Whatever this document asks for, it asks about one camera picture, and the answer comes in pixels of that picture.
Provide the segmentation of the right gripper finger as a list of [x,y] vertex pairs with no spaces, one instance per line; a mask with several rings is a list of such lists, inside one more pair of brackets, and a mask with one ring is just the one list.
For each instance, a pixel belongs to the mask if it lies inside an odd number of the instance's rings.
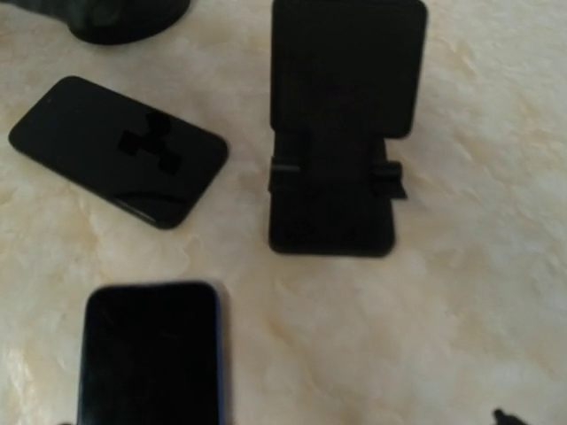
[[505,413],[501,409],[493,411],[493,418],[495,425],[527,425],[527,423],[514,414]]

